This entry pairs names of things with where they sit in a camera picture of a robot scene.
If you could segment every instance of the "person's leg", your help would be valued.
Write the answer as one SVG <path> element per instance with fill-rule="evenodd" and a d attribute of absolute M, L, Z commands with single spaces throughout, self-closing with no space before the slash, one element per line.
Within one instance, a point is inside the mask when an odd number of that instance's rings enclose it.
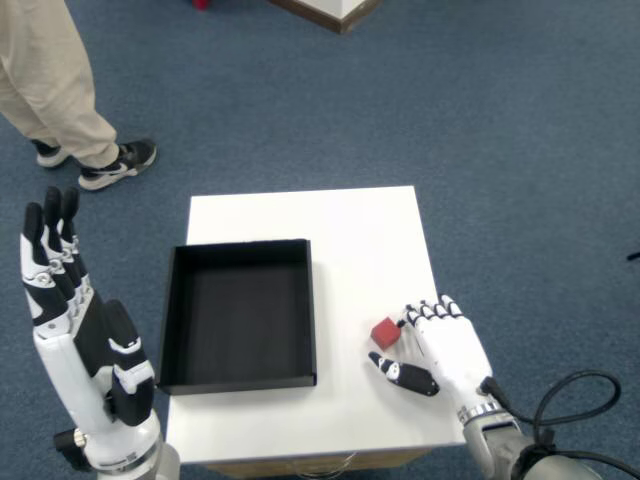
<path fill-rule="evenodd" d="M 69 157 L 69 154 L 58 145 L 58 141 L 49 129 L 16 91 L 1 63 L 0 112 L 22 135 L 31 139 L 38 152 L 36 157 L 38 165 L 46 168 L 57 167 Z"/>
<path fill-rule="evenodd" d="M 1 0 L 0 63 L 15 88 L 0 82 L 0 109 L 25 136 L 61 145 L 86 167 L 116 160 L 116 132 L 95 111 L 89 59 L 63 0 Z"/>

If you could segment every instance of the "black cable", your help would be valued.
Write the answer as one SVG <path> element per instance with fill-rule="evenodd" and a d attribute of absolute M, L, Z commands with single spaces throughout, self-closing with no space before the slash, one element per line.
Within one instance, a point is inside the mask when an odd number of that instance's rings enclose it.
<path fill-rule="evenodd" d="M 613 385 L 614 391 L 611 398 L 606 402 L 600 405 L 597 408 L 592 410 L 587 410 L 586 412 L 581 412 L 575 415 L 567 415 L 564 417 L 556 417 L 550 418 L 548 420 L 543 420 L 542 416 L 544 414 L 545 409 L 555 397 L 558 392 L 560 392 L 563 388 L 569 385 L 576 380 L 585 377 L 600 377 L 605 378 Z M 617 460 L 612 457 L 608 457 L 606 455 L 601 455 L 599 453 L 594 452 L 583 452 L 583 451 L 573 451 L 573 450 L 557 450 L 555 445 L 553 445 L 553 435 L 554 432 L 551 429 L 545 429 L 545 431 L 540 433 L 540 427 L 548 426 L 548 425 L 560 425 L 564 423 L 576 422 L 578 420 L 585 420 L 587 418 L 595 417 L 596 415 L 600 415 L 601 413 L 606 412 L 610 408 L 612 408 L 618 400 L 620 400 L 620 395 L 622 394 L 622 388 L 620 386 L 620 381 L 611 375 L 610 373 L 603 372 L 601 370 L 581 370 L 560 380 L 553 387 L 551 387 L 547 393 L 542 397 L 542 400 L 538 404 L 538 408 L 536 409 L 536 413 L 533 418 L 528 418 L 522 415 L 520 412 L 516 411 L 509 402 L 509 399 L 504 394 L 498 383 L 492 377 L 487 377 L 484 379 L 482 384 L 480 385 L 480 389 L 485 392 L 493 395 L 493 397 L 502 405 L 502 407 L 513 415 L 518 420 L 529 423 L 533 426 L 533 438 L 535 441 L 535 445 L 541 446 L 549 452 L 549 455 L 564 455 L 570 458 L 583 459 L 583 460 L 593 460 L 596 462 L 605 463 L 612 467 L 615 467 L 628 475 L 640 479 L 640 471 L 632 468 L 626 463 Z"/>
<path fill-rule="evenodd" d="M 606 403 L 603 403 L 597 408 L 594 408 L 593 410 L 588 410 L 586 412 L 578 413 L 576 415 L 567 415 L 566 417 L 552 418 L 542 423 L 542 414 L 544 413 L 544 410 L 547 408 L 547 405 L 549 405 L 553 397 L 555 397 L 560 390 L 562 390 L 564 387 L 566 387 L 570 383 L 585 377 L 601 377 L 609 380 L 614 387 L 613 395 L 611 396 L 609 401 Z M 616 377 L 614 377 L 613 375 L 607 372 L 602 372 L 600 370 L 581 370 L 579 372 L 575 372 L 575 373 L 572 373 L 571 375 L 566 376 L 565 378 L 560 380 L 558 383 L 556 383 L 553 387 L 551 387 L 549 391 L 545 394 L 545 396 L 542 397 L 542 400 L 540 400 L 540 403 L 538 404 L 538 408 L 536 409 L 536 413 L 533 417 L 533 420 L 531 422 L 528 422 L 528 423 L 531 423 L 531 425 L 533 425 L 533 438 L 535 442 L 540 443 L 540 427 L 541 426 L 560 425 L 563 423 L 577 422 L 578 420 L 586 420 L 587 418 L 595 417 L 596 415 L 600 415 L 601 413 L 606 412 L 611 407 L 613 407 L 616 403 L 618 403 L 618 400 L 620 400 L 621 394 L 622 394 L 622 388 L 620 386 L 620 381 Z"/>

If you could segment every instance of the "red cube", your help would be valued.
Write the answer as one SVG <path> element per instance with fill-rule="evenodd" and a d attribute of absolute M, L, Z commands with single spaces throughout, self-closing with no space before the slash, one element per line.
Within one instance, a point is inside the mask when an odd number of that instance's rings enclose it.
<path fill-rule="evenodd" d="M 371 338 L 382 350 L 386 350 L 400 338 L 400 329 L 387 317 L 373 327 Z"/>

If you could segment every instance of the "sneaker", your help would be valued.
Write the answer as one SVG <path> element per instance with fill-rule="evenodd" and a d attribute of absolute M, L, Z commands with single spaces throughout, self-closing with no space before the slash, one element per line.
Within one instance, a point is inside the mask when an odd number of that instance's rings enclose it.
<path fill-rule="evenodd" d="M 71 157 L 71 155 L 65 152 L 62 147 L 50 147 L 39 140 L 31 140 L 31 143 L 36 147 L 38 152 L 36 162 L 38 162 L 38 165 L 41 167 L 54 168 L 61 165 L 67 158 Z"/>
<path fill-rule="evenodd" d="M 100 190 L 125 177 L 133 177 L 156 159 L 156 145 L 151 140 L 123 143 L 115 161 L 102 168 L 82 167 L 78 183 L 86 190 Z"/>

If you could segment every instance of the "black box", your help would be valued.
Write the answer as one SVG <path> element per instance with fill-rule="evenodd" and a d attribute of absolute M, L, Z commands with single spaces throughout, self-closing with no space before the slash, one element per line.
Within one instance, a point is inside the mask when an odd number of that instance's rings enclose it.
<path fill-rule="evenodd" d="M 172 395 L 315 385 L 310 242 L 174 248 L 161 342 Z"/>

